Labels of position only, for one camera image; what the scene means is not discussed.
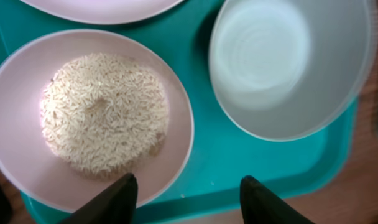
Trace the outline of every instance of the wooden table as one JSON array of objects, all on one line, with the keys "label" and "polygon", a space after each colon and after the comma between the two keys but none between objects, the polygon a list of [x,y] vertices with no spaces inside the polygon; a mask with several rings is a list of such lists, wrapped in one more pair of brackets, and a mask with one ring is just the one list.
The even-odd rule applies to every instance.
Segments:
[{"label": "wooden table", "polygon": [[[315,223],[369,224],[378,221],[378,53],[359,99],[353,150],[343,171],[323,189],[287,200]],[[14,208],[11,223],[34,223],[19,191],[1,172],[0,184]]]}]

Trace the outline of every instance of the tray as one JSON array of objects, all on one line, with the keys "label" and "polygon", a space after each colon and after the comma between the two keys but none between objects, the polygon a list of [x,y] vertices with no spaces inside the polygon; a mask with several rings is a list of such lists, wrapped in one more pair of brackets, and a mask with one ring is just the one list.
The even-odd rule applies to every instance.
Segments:
[{"label": "tray", "polygon": [[[259,179],[283,198],[307,194],[328,183],[348,156],[356,102],[325,129],[292,142],[263,141],[230,122],[216,101],[207,67],[208,42],[222,3],[187,0],[142,22],[94,26],[51,16],[20,1],[0,0],[0,63],[41,35],[92,28],[139,41],[179,76],[195,117],[193,151],[178,180],[155,201],[137,209],[135,223],[175,221],[238,208],[238,187],[245,175]],[[68,215],[22,197],[38,223],[56,223]]]}]

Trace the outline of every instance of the plate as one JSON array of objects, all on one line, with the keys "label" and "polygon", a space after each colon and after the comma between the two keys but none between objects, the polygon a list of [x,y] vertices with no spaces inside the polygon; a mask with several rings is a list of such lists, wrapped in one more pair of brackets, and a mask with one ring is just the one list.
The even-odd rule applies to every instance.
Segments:
[{"label": "plate", "polygon": [[123,35],[94,29],[65,30],[32,40],[0,66],[0,170],[19,190],[67,212],[84,206],[118,177],[89,179],[55,156],[42,134],[39,103],[59,68],[93,52],[127,56],[145,65],[160,80],[168,101],[168,126],[160,151],[132,170],[140,186],[138,207],[175,182],[193,145],[193,113],[187,93],[174,71],[147,47]]},{"label": "plate", "polygon": [[89,24],[124,24],[156,16],[183,0],[21,0],[41,11]]}]

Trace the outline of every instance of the rice pile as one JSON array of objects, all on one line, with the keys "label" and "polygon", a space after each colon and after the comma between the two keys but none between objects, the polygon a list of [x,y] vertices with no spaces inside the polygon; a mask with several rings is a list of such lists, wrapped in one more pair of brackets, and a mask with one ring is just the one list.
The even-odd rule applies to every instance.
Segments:
[{"label": "rice pile", "polygon": [[41,112],[52,152],[103,179],[155,155],[168,123],[165,92],[152,71],[110,54],[66,63],[44,90]]}]

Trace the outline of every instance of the white bowl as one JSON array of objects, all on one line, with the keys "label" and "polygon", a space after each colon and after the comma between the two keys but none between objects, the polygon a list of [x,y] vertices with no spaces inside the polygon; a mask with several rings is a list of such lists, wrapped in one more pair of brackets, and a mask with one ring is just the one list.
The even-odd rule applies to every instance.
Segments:
[{"label": "white bowl", "polygon": [[84,178],[51,152],[42,135],[40,100],[63,64],[96,52],[125,55],[149,66],[168,99],[163,146],[134,171],[137,206],[159,196],[177,179],[193,144],[193,115],[185,89],[173,70],[140,43],[101,30],[68,30],[29,42],[0,66],[0,169],[28,196],[66,212],[79,209],[115,180]]},{"label": "white bowl", "polygon": [[359,93],[374,60],[373,1],[226,1],[210,76],[227,116],[270,141],[315,133]]}]

